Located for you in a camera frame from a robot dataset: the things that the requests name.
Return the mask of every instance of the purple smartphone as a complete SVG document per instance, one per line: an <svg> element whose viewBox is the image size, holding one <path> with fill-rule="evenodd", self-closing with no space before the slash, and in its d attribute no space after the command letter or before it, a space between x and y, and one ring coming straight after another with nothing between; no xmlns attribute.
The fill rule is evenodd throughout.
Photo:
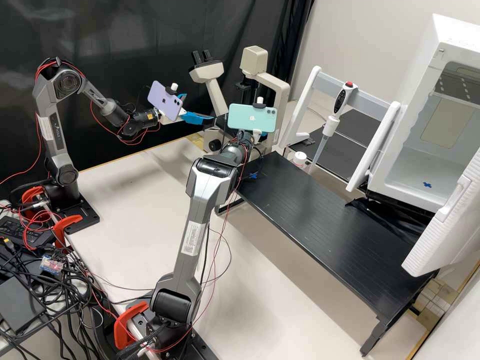
<svg viewBox="0 0 480 360"><path fill-rule="evenodd" d="M147 99L171 121L177 120L183 102L176 95L169 94L161 83L156 80L151 83Z"/></svg>

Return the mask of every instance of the small bottle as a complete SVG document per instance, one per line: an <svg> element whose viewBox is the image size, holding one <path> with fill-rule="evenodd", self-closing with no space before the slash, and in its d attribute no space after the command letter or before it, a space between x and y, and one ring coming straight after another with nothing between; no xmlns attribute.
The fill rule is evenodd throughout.
<svg viewBox="0 0 480 360"><path fill-rule="evenodd" d="M303 151L297 151L293 155L293 159L291 160L291 162L294 163L297 168L300 168L302 170L307 169L307 164L305 163L306 161L307 161L307 154L304 153Z"/></svg>

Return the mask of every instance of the blue clip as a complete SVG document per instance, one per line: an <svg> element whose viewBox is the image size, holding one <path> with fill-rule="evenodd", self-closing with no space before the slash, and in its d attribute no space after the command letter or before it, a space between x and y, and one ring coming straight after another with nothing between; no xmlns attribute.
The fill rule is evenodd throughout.
<svg viewBox="0 0 480 360"><path fill-rule="evenodd" d="M185 114L180 116L182 120L185 120L187 124L193 125L202 125L204 120L213 119L213 116L200 115L196 112L187 111Z"/></svg>

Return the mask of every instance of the white table surface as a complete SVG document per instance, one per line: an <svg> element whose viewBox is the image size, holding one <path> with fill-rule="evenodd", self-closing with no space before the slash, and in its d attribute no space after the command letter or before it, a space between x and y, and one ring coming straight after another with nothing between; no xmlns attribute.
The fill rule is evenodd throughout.
<svg viewBox="0 0 480 360"><path fill-rule="evenodd" d="M173 270L189 209L185 185L192 162L203 154L183 138L80 173L80 191L100 222L68 240L93 273L119 286L150 289ZM251 231L260 215L248 204L241 208L231 211L229 219L237 217L238 223L243 217ZM212 212L211 228L220 231L223 219ZM227 222L224 236L232 263L194 326L219 359L361 359L359 345L258 251L239 226ZM209 253L217 239L212 232ZM222 243L217 274L228 259ZM145 292L99 282L113 302ZM207 287L198 313L211 289ZM115 310L122 313L125 307L115 305Z"/></svg>

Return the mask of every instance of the mounting plate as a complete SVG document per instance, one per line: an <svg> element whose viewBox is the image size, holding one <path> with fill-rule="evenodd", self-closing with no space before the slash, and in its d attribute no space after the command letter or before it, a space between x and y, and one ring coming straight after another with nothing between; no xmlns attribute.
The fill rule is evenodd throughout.
<svg viewBox="0 0 480 360"><path fill-rule="evenodd" d="M83 217L82 221L73 223L65 228L65 233L67 235L74 234L100 222L99 215L90 206L88 201L85 200L82 194L80 194L80 199L78 200L77 204L70 207L53 210L63 217L68 217L71 215L81 215Z"/></svg>

